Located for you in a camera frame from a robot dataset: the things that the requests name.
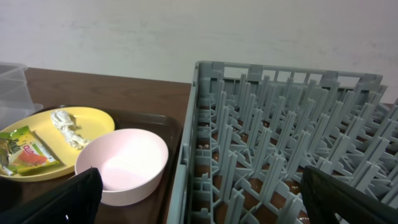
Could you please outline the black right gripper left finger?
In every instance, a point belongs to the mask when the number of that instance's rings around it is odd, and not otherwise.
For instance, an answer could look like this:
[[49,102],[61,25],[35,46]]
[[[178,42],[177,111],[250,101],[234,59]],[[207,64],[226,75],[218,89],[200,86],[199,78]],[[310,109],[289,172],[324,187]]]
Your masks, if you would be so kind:
[[103,183],[97,168],[68,179],[24,205],[1,213],[1,224],[94,223]]

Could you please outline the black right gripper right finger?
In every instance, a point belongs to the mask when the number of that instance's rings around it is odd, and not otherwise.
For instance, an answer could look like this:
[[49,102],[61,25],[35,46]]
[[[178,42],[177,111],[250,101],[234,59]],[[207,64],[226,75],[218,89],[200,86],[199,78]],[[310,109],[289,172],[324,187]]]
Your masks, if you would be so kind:
[[306,166],[300,182],[303,204],[311,224],[397,223],[397,210],[350,187],[314,166]]

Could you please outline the pink bowl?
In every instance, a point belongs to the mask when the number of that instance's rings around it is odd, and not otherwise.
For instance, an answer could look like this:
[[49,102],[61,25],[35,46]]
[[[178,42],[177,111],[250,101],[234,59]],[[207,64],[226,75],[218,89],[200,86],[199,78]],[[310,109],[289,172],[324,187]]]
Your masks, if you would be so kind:
[[119,129],[83,148],[75,174],[99,170],[103,183],[101,203],[126,206],[147,198],[159,185],[169,158],[165,141],[143,129]]

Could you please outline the green snack wrapper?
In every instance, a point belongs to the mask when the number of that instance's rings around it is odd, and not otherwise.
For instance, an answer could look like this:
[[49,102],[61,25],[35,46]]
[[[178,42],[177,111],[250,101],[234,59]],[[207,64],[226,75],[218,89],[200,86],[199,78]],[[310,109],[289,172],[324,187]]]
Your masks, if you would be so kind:
[[1,132],[1,170],[8,176],[29,172],[60,162],[28,126]]

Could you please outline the white tissue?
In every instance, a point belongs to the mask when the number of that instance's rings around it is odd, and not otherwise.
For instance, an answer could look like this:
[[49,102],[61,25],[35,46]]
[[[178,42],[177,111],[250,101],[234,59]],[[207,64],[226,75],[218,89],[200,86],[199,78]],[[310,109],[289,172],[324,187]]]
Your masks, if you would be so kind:
[[64,110],[55,110],[51,112],[50,118],[52,124],[65,138],[65,142],[72,148],[80,150],[91,142],[90,139],[85,139],[75,132],[80,127],[76,125],[73,116],[68,112]]

